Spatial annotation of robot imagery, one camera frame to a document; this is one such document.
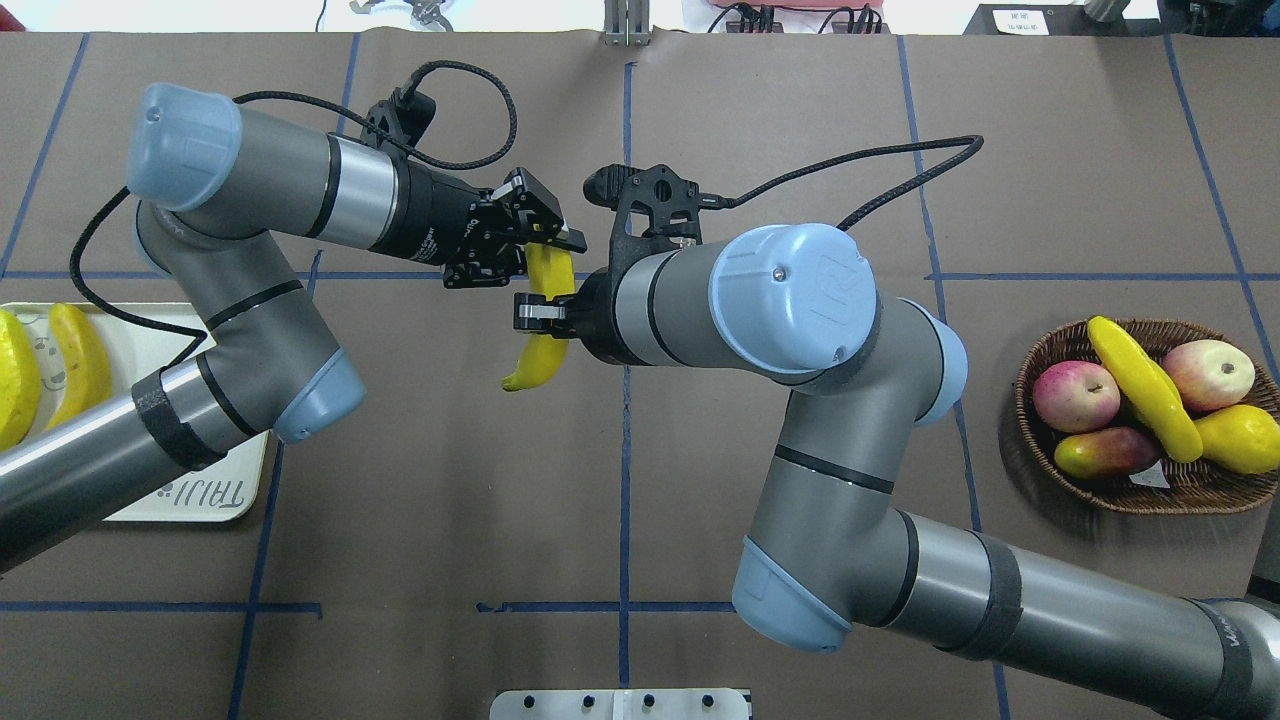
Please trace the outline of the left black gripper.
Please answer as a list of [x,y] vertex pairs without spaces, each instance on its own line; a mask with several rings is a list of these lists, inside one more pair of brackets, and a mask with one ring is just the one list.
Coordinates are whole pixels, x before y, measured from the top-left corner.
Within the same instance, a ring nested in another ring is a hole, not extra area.
[[439,266],[448,290],[504,287],[525,275],[521,243],[588,251],[558,197],[525,168],[493,191],[422,164],[403,164],[398,181],[398,256]]

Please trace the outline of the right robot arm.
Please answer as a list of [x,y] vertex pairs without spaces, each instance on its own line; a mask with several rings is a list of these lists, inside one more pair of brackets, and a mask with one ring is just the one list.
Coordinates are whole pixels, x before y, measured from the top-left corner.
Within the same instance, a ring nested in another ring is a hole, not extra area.
[[956,333],[884,297],[855,241],[764,225],[557,290],[530,260],[515,328],[630,366],[733,368],[790,391],[733,583],[737,615],[795,650],[856,625],[1142,705],[1175,719],[1275,719],[1277,619],[1116,582],[893,507],[911,432],[966,382]]

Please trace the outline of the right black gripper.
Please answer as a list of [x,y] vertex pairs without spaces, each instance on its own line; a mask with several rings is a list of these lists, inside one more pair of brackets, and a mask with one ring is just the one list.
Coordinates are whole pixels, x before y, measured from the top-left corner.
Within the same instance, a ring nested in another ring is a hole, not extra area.
[[518,333],[575,333],[596,360],[630,365],[631,354],[614,327],[613,292],[608,270],[591,273],[576,293],[515,295],[515,331]]

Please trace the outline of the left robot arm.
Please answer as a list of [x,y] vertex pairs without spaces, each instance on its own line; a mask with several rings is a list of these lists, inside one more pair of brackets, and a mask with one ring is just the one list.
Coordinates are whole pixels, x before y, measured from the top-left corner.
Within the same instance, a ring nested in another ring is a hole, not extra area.
[[137,243],[212,346],[3,455],[4,570],[265,430],[300,442],[361,404],[362,380],[275,233],[440,266],[453,288],[532,274],[538,247],[585,251],[527,170],[476,188],[458,164],[419,154],[434,111],[410,81],[348,138],[247,97],[145,90],[125,182]]

